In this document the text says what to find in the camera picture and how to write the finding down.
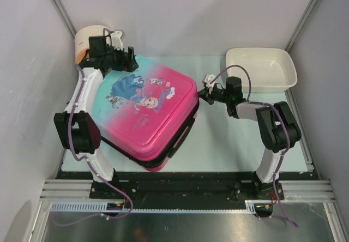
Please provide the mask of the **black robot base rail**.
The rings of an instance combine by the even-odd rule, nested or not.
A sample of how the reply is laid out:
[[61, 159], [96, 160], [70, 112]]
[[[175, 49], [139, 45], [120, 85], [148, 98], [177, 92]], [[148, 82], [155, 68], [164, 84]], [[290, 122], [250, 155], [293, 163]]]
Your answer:
[[150, 195], [215, 196], [226, 195], [234, 200], [269, 199], [274, 194], [283, 197], [286, 182], [318, 180], [317, 173], [281, 173], [275, 184], [259, 184], [252, 172], [238, 173], [141, 173], [119, 172], [112, 184], [131, 199]]

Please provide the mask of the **pink and teal kids suitcase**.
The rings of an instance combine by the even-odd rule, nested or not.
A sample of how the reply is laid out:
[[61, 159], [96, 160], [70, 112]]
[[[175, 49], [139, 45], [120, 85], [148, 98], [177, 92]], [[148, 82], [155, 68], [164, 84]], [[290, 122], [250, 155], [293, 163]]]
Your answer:
[[148, 171], [161, 170], [184, 142], [199, 107], [196, 82], [144, 56], [134, 72], [111, 71], [92, 119], [102, 140]]

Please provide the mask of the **white rectangular plastic basin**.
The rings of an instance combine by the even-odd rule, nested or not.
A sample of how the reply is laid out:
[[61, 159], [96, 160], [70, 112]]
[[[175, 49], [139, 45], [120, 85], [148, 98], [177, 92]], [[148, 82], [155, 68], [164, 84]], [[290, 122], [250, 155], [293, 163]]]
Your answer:
[[226, 53], [226, 66], [240, 65], [249, 74], [253, 93], [284, 92], [298, 82], [291, 56], [283, 49], [233, 48]]

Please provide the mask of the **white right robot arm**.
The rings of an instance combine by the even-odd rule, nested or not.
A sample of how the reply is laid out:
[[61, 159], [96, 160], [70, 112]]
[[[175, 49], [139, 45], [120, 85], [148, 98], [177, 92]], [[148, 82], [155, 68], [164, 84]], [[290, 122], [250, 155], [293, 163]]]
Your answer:
[[252, 120], [258, 124], [264, 152], [248, 189], [256, 198], [264, 199], [276, 185], [285, 153], [302, 137], [298, 123], [288, 103], [284, 101], [267, 104], [244, 98], [239, 77], [228, 77], [225, 87], [221, 89], [215, 84], [215, 79], [216, 76], [209, 74], [204, 77], [204, 89], [198, 92], [199, 98], [209, 105], [223, 103], [228, 116]]

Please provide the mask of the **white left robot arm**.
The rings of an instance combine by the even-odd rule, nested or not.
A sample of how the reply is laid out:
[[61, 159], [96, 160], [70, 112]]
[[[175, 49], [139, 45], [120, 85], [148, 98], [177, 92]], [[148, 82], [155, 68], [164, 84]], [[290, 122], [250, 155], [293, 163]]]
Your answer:
[[92, 118], [97, 91], [110, 71], [133, 72], [139, 65], [134, 49], [113, 45], [113, 35], [88, 38], [88, 49], [76, 65], [78, 81], [65, 110], [55, 113], [53, 121], [64, 149], [71, 151], [78, 162], [84, 160], [96, 182], [103, 182], [101, 191], [108, 198], [119, 195], [120, 184], [113, 180], [114, 168], [101, 149], [101, 133]]

